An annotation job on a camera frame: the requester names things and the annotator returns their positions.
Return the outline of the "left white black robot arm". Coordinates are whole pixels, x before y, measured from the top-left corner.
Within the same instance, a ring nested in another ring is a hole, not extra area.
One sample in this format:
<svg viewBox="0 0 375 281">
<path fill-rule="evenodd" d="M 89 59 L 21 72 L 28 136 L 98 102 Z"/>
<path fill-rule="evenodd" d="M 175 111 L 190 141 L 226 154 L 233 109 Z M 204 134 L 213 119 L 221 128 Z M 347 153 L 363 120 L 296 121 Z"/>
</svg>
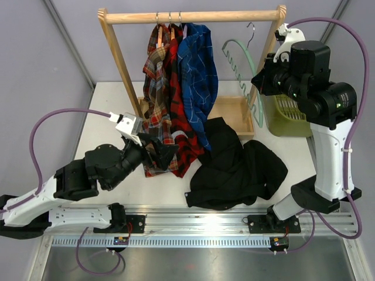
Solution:
<svg viewBox="0 0 375 281">
<path fill-rule="evenodd" d="M 178 145 L 165 145 L 151 135 L 140 134 L 141 143 L 124 138 L 123 149 L 102 144 L 56 171 L 37 193 L 1 196 L 1 236 L 13 239 L 41 237 L 47 231 L 92 227 L 95 233 L 130 230 L 125 207 L 70 208 L 68 205 L 96 197 L 100 190 L 112 191 L 138 166 L 166 170 Z"/>
</svg>

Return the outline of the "mint green hanger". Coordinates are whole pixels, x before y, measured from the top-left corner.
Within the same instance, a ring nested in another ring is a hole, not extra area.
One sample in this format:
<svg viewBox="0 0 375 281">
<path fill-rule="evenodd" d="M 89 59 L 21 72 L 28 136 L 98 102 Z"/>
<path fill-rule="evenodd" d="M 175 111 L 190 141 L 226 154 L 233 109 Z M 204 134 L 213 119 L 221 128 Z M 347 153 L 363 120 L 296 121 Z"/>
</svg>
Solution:
<svg viewBox="0 0 375 281">
<path fill-rule="evenodd" d="M 239 71 L 238 66 L 233 60 L 233 56 L 230 54 L 229 49 L 227 48 L 227 45 L 229 43 L 235 43 L 241 51 L 244 53 L 244 56 L 246 58 L 246 62 L 251 70 L 252 75 L 255 75 L 255 63 L 252 58 L 252 55 L 249 52 L 249 44 L 253 40 L 254 35 L 255 35 L 255 25 L 252 22 L 249 22 L 246 28 L 249 28 L 252 26 L 253 32 L 251 34 L 250 39 L 247 42 L 247 45 L 245 46 L 244 43 L 240 40 L 237 39 L 229 39 L 224 42 L 224 44 L 221 47 L 221 50 L 226 57 L 234 75 L 235 78 L 239 84 L 239 87 L 243 93 L 243 97 L 246 100 L 247 108 L 250 110 L 250 113 L 255 119 L 255 122 L 257 125 L 262 128 L 264 125 L 264 111 L 263 111 L 263 103 L 260 98 L 260 93 L 256 90 L 255 94 L 251 94 L 250 90 L 247 88 L 247 84 L 243 80 L 243 76 Z"/>
</svg>

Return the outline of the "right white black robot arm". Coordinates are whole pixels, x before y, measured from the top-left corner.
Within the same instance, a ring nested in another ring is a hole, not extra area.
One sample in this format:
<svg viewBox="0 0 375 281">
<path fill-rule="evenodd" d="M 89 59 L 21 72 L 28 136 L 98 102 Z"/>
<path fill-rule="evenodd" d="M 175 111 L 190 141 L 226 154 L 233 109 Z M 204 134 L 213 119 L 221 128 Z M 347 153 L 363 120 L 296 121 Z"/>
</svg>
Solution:
<svg viewBox="0 0 375 281">
<path fill-rule="evenodd" d="M 314 40 L 280 47 L 265 58 L 263 69 L 251 80 L 266 96 L 285 94 L 296 101 L 313 134 L 316 175 L 294 184 L 291 192 L 269 207 L 267 228 L 282 230 L 303 210 L 330 214 L 348 196 L 359 198 L 360 189 L 349 178 L 344 159 L 348 134 L 357 116 L 357 94 L 345 82 L 331 82 L 330 48 Z"/>
</svg>

